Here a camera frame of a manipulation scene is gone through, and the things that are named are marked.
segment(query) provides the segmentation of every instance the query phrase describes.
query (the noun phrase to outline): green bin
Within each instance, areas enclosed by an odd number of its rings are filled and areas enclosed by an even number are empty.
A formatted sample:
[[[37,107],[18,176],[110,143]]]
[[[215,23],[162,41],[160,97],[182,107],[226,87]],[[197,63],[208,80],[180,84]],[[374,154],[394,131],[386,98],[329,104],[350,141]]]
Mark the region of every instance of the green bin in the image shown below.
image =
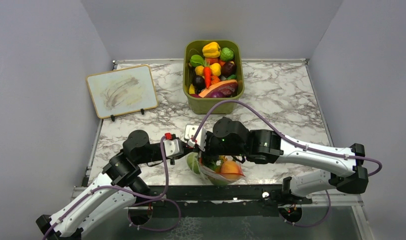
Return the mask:
[[[190,58],[195,54],[203,56],[202,53],[203,47],[211,42],[217,42],[221,48],[230,48],[234,51],[234,62],[237,65],[237,71],[235,75],[237,76],[236,80],[238,82],[238,90],[237,93],[231,97],[197,98],[189,95],[189,87],[191,85],[193,76],[195,75],[194,70],[188,66]],[[185,48],[182,88],[184,90],[185,95],[188,98],[189,107],[196,114],[207,114],[211,109],[211,107],[213,107],[220,101],[227,99],[238,100],[244,93],[243,66],[239,46],[235,42],[228,40],[196,40],[190,42]],[[219,107],[217,107],[212,112],[212,114],[230,114],[233,112],[233,109],[236,105],[237,103],[224,103]]]

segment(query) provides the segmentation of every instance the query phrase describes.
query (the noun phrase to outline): gray wall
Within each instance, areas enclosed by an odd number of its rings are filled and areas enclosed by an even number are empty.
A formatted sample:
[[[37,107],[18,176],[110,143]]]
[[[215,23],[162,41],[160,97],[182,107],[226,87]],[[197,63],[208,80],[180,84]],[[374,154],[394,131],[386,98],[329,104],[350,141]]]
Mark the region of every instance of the gray wall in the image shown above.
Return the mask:
[[[82,0],[116,60],[183,58],[197,39],[244,58],[309,58],[343,0]]]
[[[85,77],[110,65],[79,1],[0,0],[0,240],[69,203],[98,124]]]
[[[362,195],[374,236],[406,239],[406,0],[344,0],[309,67],[334,144],[384,165]]]

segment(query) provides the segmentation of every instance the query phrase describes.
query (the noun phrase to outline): marble table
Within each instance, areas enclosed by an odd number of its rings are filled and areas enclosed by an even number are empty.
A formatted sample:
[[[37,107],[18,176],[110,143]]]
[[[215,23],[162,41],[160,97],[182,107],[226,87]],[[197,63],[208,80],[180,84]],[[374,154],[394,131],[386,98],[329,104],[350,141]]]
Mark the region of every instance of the marble table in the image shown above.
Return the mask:
[[[137,64],[118,64],[117,69]],[[157,108],[118,116],[115,122],[104,119],[98,137],[96,151],[89,176],[89,183],[102,171],[109,159],[119,152],[122,143],[134,130],[148,133],[151,143],[160,141],[164,133],[173,133],[184,137],[186,125],[198,125],[204,115],[193,113],[188,107],[183,92],[183,62],[166,61],[149,64],[154,79]],[[303,63],[278,63],[245,61],[243,63],[245,91],[241,101],[250,105],[286,135],[315,144],[329,145],[323,118],[318,107],[314,91]],[[205,124],[209,131],[217,120],[224,115],[211,115]],[[232,120],[241,121],[248,129],[269,129],[257,116],[243,106],[237,106],[231,114]],[[210,184],[193,173],[185,160],[176,160],[175,165],[168,164],[170,185]],[[163,164],[148,167],[141,165],[140,177],[148,185],[164,185]],[[233,183],[280,184],[283,178],[314,171],[313,168],[291,164],[254,164],[245,162],[242,170],[246,176]]]

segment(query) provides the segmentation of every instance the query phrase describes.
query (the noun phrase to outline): plastic bag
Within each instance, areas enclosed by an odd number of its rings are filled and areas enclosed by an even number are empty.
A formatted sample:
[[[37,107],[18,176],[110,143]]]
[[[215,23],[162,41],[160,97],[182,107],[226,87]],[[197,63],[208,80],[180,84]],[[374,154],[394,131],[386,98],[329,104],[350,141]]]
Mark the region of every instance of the plastic bag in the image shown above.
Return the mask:
[[[228,185],[245,177],[241,164],[229,156],[199,159],[198,154],[192,152],[187,157],[187,164],[195,174],[213,185]]]

